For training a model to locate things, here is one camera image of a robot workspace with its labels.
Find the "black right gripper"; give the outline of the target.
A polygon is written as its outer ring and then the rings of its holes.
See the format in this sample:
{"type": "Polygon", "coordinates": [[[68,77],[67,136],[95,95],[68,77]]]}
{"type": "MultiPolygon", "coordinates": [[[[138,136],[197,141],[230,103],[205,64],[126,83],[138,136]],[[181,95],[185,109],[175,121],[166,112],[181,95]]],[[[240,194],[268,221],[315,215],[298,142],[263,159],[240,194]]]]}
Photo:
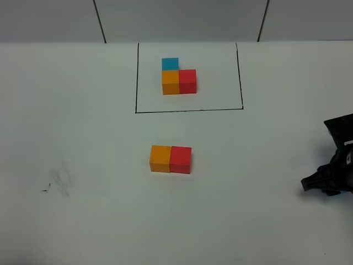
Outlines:
{"type": "Polygon", "coordinates": [[[336,151],[329,163],[301,180],[304,191],[320,189],[352,192],[352,114],[324,122],[336,151]]]}

